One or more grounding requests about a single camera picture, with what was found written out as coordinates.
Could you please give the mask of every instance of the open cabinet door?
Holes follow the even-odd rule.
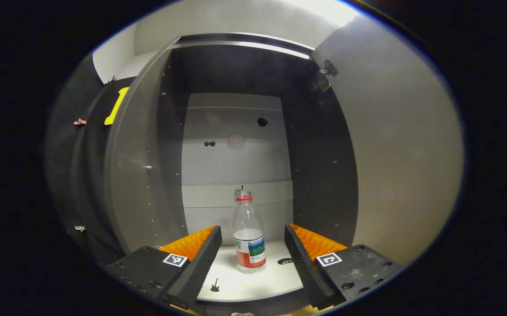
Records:
[[[314,50],[353,143],[358,218],[353,244],[405,264],[448,220],[464,170],[462,128],[446,80],[409,40],[364,12]]]

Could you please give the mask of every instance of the orange foam pad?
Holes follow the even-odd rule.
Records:
[[[199,230],[199,232],[171,242],[159,250],[178,256],[185,256],[189,258],[190,261],[193,261],[193,258],[195,258],[195,255],[199,252],[199,249],[203,246],[203,243],[207,240],[209,234],[211,234],[215,227],[216,226],[211,226],[204,230]]]
[[[314,261],[317,256],[327,255],[331,252],[347,249],[347,246],[340,244],[339,242],[333,241],[320,234],[316,234],[311,230],[302,228],[300,226],[290,224],[294,232],[302,242],[302,245],[308,252],[310,259]]]

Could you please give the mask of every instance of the yellow handle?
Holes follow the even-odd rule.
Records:
[[[105,125],[111,125],[115,122],[115,116],[117,115],[117,111],[119,110],[119,106],[121,106],[121,102],[123,102],[123,98],[125,98],[125,94],[129,91],[129,87],[123,88],[119,90],[119,98],[117,98],[117,102],[115,102],[115,106],[113,110],[111,110],[111,114],[107,118],[105,118]]]

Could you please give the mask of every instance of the bottle label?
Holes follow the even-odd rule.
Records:
[[[246,268],[257,268],[265,263],[264,236],[255,240],[240,240],[234,238],[238,263]]]

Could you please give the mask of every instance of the plastic water bottle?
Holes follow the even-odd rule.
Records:
[[[249,191],[237,194],[234,211],[233,237],[238,256],[238,269],[252,274],[265,270],[265,242],[261,217],[254,209]]]

